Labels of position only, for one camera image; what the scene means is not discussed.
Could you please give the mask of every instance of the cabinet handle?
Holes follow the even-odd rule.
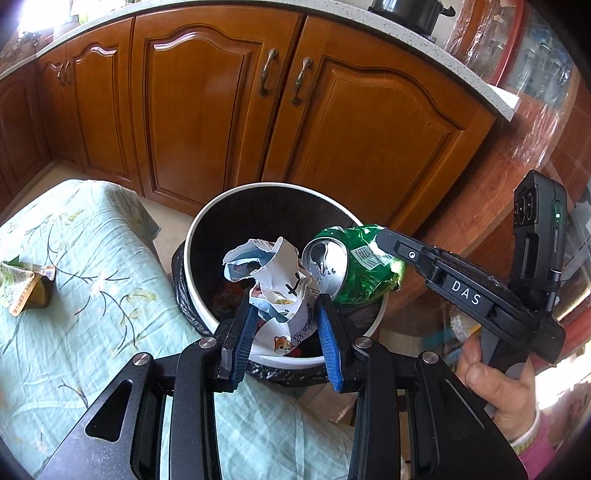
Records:
[[[312,59],[310,57],[306,57],[304,58],[304,61],[301,64],[300,73],[295,81],[294,96],[291,98],[291,104],[293,106],[298,106],[301,103],[301,100],[298,98],[297,93],[300,91],[301,83],[304,80],[306,69],[309,69],[313,63],[314,62],[312,62]]]
[[[68,85],[72,84],[72,81],[68,78],[68,67],[70,66],[70,60],[67,61],[66,66],[64,67],[64,80],[67,82]]]
[[[64,85],[64,80],[63,80],[63,78],[61,77],[61,73],[63,72],[63,70],[64,70],[64,65],[63,65],[63,64],[61,64],[61,65],[60,65],[60,69],[57,71],[57,79],[60,81],[60,83],[61,83],[62,85]]]
[[[267,96],[267,89],[265,88],[265,84],[267,83],[267,77],[269,76],[269,68],[271,67],[271,60],[279,55],[279,52],[276,48],[272,48],[269,50],[269,55],[267,56],[267,61],[265,62],[265,66],[262,68],[261,72],[261,90],[259,90],[259,95],[263,98]]]

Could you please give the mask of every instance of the food package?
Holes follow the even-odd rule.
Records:
[[[283,237],[276,242],[251,239],[223,258],[224,276],[254,278],[249,301],[259,309],[251,353],[283,356],[316,331],[314,301],[318,285],[298,261],[298,251]]]
[[[41,309],[49,305],[56,268],[23,263],[19,258],[0,262],[0,305],[11,315],[23,310]]]

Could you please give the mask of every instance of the human hand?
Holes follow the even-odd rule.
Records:
[[[535,376],[529,358],[519,380],[509,378],[482,363],[480,332],[476,332],[464,343],[456,375],[476,395],[496,407],[493,421],[510,442],[534,424]]]

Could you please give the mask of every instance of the cabinet door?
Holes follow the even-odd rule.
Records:
[[[35,65],[0,82],[0,170],[12,196],[50,162],[37,105]]]
[[[228,5],[137,18],[132,104],[147,198],[194,215],[260,178],[299,22],[294,12]]]
[[[79,139],[72,134],[73,128],[77,128],[74,123],[76,111],[72,109],[66,112],[64,105],[65,66],[65,45],[49,51],[37,60],[39,110],[51,159],[82,168],[82,159],[78,156]]]
[[[141,193],[129,111],[132,24],[128,18],[67,43],[64,100],[78,120],[86,172]]]
[[[303,68],[306,57],[313,64]],[[362,222],[412,233],[493,122],[465,87],[416,54],[308,17],[262,179],[309,187]]]
[[[4,210],[8,206],[8,204],[12,201],[12,195],[8,190],[8,185],[4,181],[4,177],[2,176],[2,172],[0,171],[0,222],[4,217]]]

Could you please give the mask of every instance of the blue gripper pad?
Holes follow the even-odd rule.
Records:
[[[322,354],[324,355],[324,363],[326,364],[326,372],[329,376],[329,381],[332,383],[336,392],[340,392],[343,388],[343,373],[341,371],[340,350],[337,343],[335,333],[333,331],[330,316],[324,306],[324,301],[319,296],[316,299],[316,323],[318,324],[318,335],[320,336],[320,344],[322,345]]]
[[[248,363],[248,356],[251,353],[252,343],[255,339],[258,316],[258,308],[254,305],[249,305],[244,324],[242,325],[242,331],[240,332],[240,338],[232,354],[234,369],[230,375],[230,381],[234,389],[244,380],[244,375],[246,374],[246,365]]]

